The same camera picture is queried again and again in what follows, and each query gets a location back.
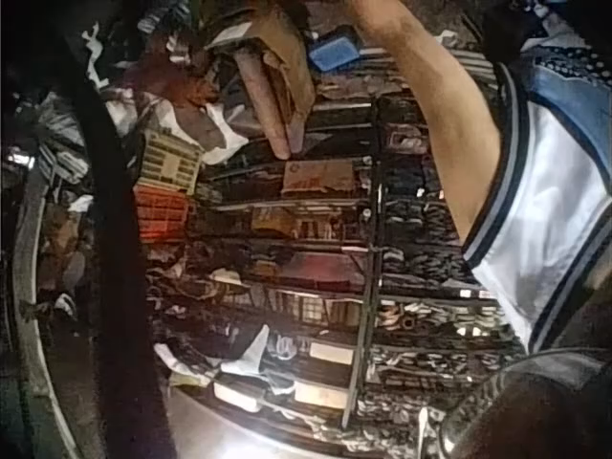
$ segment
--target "person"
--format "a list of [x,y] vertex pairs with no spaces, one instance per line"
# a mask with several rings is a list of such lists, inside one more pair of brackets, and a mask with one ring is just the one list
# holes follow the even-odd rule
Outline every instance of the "person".
[[[611,69],[552,6],[529,3],[512,11],[520,24],[485,28],[499,45],[485,43],[499,59],[498,126],[466,70],[399,0],[348,0],[418,100],[467,263],[528,353],[612,349]],[[610,457],[612,418],[597,409],[612,396],[609,361],[591,371],[575,356],[513,381],[453,457]]]

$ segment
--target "metal rod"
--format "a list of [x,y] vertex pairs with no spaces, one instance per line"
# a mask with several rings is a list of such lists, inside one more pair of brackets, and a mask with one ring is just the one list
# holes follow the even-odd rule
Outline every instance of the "metal rod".
[[327,321],[327,325],[329,326],[331,324],[331,320],[329,316],[329,311],[327,310],[327,300],[322,299],[321,301],[323,303],[323,314],[325,315],[325,320]]
[[205,235],[207,240],[219,239],[227,244],[249,244],[251,246],[291,247],[298,251],[316,251],[323,253],[363,253],[367,251],[363,241],[330,241],[326,239],[282,239],[249,236]]
[[[372,104],[372,124],[378,125],[378,112],[376,104]],[[370,193],[370,243],[375,247],[380,246],[380,214],[383,207],[383,171],[382,171],[382,139],[380,129],[375,130],[377,137],[377,151],[374,155],[374,166],[371,169],[371,193]],[[379,251],[370,251],[367,255],[366,269],[364,273],[365,287],[363,292],[363,307],[361,308],[360,326],[357,334],[357,345],[353,353],[353,366],[351,368],[351,380],[349,382],[348,395],[344,412],[342,413],[342,428],[347,428],[351,413],[355,408],[357,397],[363,378],[363,362],[367,360],[366,343],[371,340],[371,331],[374,327],[374,313],[378,308],[378,289],[380,270],[382,266],[382,254]]]
[[[344,160],[351,160],[354,163],[357,163],[357,165],[359,165],[362,161],[363,161],[363,156],[365,155],[360,155],[360,156],[347,156],[347,157],[341,157]],[[294,162],[300,162],[300,161],[312,161],[313,158],[295,158],[292,161]],[[221,179],[226,179],[228,177],[235,177],[237,175],[246,175],[246,174],[252,174],[253,172],[257,172],[259,170],[264,170],[267,168],[271,168],[271,167],[280,167],[280,166],[284,166],[285,162],[284,161],[274,161],[274,162],[270,162],[270,163],[263,163],[263,164],[253,164],[253,165],[245,165],[244,167],[239,167],[239,168],[232,168],[229,170],[225,170],[223,172],[219,172],[217,174],[211,175],[206,177],[205,179],[207,181],[216,181],[216,180],[221,180]]]
[[240,203],[223,204],[210,206],[211,209],[219,212],[235,210],[248,210],[250,208],[308,208],[329,206],[331,208],[347,208],[365,201],[367,198],[295,198],[295,199],[270,199],[258,201],[246,201]]
[[[243,285],[252,287],[254,285],[260,285],[268,287],[270,290],[274,290],[277,292],[286,293],[289,295],[304,295],[310,297],[317,298],[328,298],[335,300],[345,300],[345,301],[355,301],[361,302],[363,301],[363,295],[357,292],[337,292],[332,290],[321,290],[321,289],[309,289],[291,284],[275,284],[271,282],[259,281],[256,276],[244,276]],[[392,294],[390,292],[381,292],[380,299],[385,299],[389,301],[398,301],[398,302],[415,302],[422,301],[431,303],[434,306],[439,307],[447,307],[447,308],[455,308],[455,307],[471,307],[471,308],[479,308],[484,306],[495,306],[498,307],[497,301],[494,299],[486,299],[486,298],[458,298],[458,297],[434,297],[427,296],[425,289],[409,289],[413,295],[403,295],[403,294]]]

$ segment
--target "metal frame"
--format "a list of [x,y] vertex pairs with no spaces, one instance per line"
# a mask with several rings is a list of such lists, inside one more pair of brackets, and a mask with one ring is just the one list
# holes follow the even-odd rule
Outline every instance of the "metal frame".
[[23,365],[21,377],[27,381],[21,407],[28,410],[28,420],[36,419],[36,422],[25,426],[27,433],[33,436],[27,441],[32,442],[34,451],[54,451],[70,459],[78,459],[82,457],[82,452],[55,394],[40,340],[38,320],[27,314],[28,309],[35,308],[36,304],[36,258],[47,190],[47,181],[35,166],[24,191],[14,246],[16,256],[12,265],[14,316],[21,351],[20,364]]
[[384,198],[385,188],[383,184],[383,139],[381,129],[378,126],[378,104],[372,104],[372,125],[376,126],[376,152],[374,155],[374,166],[372,167],[372,187],[370,191],[370,248],[365,267],[365,287],[363,292],[363,307],[361,308],[360,326],[357,335],[357,345],[353,353],[351,368],[351,380],[348,387],[346,407],[342,413],[342,428],[347,428],[351,413],[355,409],[357,396],[362,386],[365,368],[363,363],[367,361],[367,354],[372,341],[374,330],[375,313],[378,309],[379,294],[381,287],[381,274],[383,268],[383,255],[378,247],[383,245],[384,238]]

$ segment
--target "paper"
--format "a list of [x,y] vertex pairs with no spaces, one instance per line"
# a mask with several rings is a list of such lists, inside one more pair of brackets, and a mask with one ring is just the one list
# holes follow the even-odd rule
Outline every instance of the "paper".
[[214,395],[219,400],[239,406],[245,411],[249,411],[249,413],[256,413],[261,409],[261,404],[253,397],[241,394],[237,390],[221,385],[218,382],[216,382],[213,387]]
[[99,23],[94,24],[94,28],[91,33],[87,33],[87,31],[81,34],[82,38],[85,40],[85,47],[91,51],[91,55],[89,56],[89,61],[87,62],[87,77],[91,79],[96,85],[97,89],[103,88],[104,86],[108,86],[108,78],[100,79],[98,72],[96,71],[96,61],[102,54],[104,47],[98,40],[98,32],[99,32]]
[[172,354],[172,351],[170,351],[166,344],[157,343],[153,346],[153,349],[155,349],[155,353],[170,370],[194,378],[202,387],[207,387],[212,381],[211,377],[199,375],[191,371],[187,365],[174,357],[174,354]]
[[224,361],[221,363],[221,371],[243,376],[259,374],[259,366],[266,350],[269,334],[270,327],[268,325],[261,327],[261,330],[242,357],[237,361]]
[[91,194],[83,194],[76,198],[74,202],[68,207],[69,212],[85,213],[89,207],[94,203],[94,196]]
[[169,129],[172,136],[192,145],[201,146],[181,128],[179,123],[176,121],[174,107],[168,100],[160,100],[160,102],[155,105],[154,113],[161,128]]

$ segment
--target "shelving unit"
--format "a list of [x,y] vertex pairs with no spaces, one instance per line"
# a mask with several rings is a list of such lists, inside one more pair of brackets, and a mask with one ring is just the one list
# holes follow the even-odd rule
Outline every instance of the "shelving unit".
[[[397,145],[392,150],[387,147],[387,136],[397,126],[413,124],[421,135],[427,134],[422,115],[414,112],[418,107],[413,98],[405,96],[360,101],[360,117],[368,110],[361,130],[350,126],[334,133],[332,129],[332,137],[298,159],[350,160],[356,177],[350,193],[283,195],[284,163],[257,153],[257,148],[266,148],[262,142],[250,145],[254,148],[250,159],[232,159],[201,177],[211,189],[231,189],[234,184],[255,192],[263,189],[261,197],[198,203],[205,224],[190,231],[189,241],[206,245],[205,251],[215,256],[240,254],[240,262],[227,266],[239,273],[239,281],[214,281],[222,296],[215,297],[214,307],[206,308],[209,323],[219,324],[213,333],[227,339],[232,328],[240,335],[268,324],[269,345],[274,339],[289,339],[296,351],[292,358],[280,360],[269,350],[262,371],[307,384],[314,391],[338,392],[336,404],[345,400],[341,407],[326,407],[323,402],[297,401],[292,395],[274,396],[262,389],[261,382],[250,382],[265,394],[258,398],[262,405],[258,415],[215,400],[209,389],[198,389],[194,395],[201,403],[280,441],[308,444],[310,450],[333,451],[341,457],[381,457],[378,449],[351,452],[346,443],[358,442],[363,428],[390,422],[387,408],[376,401],[412,413],[407,415],[412,423],[416,407],[448,409],[496,365],[521,354],[503,325],[496,301],[470,277],[462,261],[435,170],[426,170],[432,168],[430,158],[399,151]],[[328,103],[317,110],[333,118],[347,105]],[[419,185],[406,187],[409,192],[404,194],[389,183],[391,177],[404,174],[403,166],[416,167],[406,170],[406,177],[420,177]],[[274,181],[275,187],[270,182],[258,187],[258,180]],[[277,231],[253,229],[255,211],[278,208],[295,217],[291,225]],[[207,227],[207,212],[223,226]],[[316,237],[306,237],[291,229],[304,220],[332,217],[336,222],[329,225],[351,226],[350,237],[344,229],[335,229],[334,237],[316,230]],[[398,232],[403,237],[398,239]],[[267,271],[261,272],[258,263]],[[173,298],[173,302],[190,309],[202,307],[193,299]],[[402,320],[389,320],[388,311]],[[324,358],[332,360],[315,356],[314,347],[329,352]],[[243,395],[253,392],[244,378],[224,374],[221,381]],[[333,433],[325,441],[320,426]],[[400,435],[406,426],[388,428]],[[340,440],[348,432],[355,436]]]

